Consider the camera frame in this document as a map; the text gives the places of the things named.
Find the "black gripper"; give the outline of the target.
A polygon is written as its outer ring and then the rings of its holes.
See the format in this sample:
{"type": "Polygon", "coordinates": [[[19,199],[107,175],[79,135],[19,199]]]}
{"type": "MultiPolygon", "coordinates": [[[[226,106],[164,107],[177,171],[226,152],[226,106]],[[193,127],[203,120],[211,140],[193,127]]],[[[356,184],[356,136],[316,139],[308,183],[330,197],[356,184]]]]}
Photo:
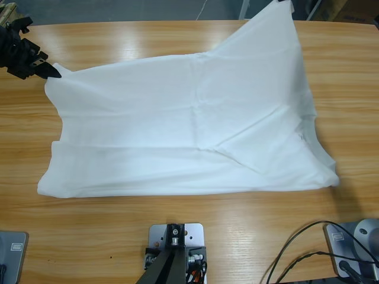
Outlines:
{"type": "Polygon", "coordinates": [[[18,32],[1,27],[1,68],[25,80],[37,75],[43,79],[61,78],[62,75],[50,63],[48,55],[40,47],[24,38],[18,32]]]}

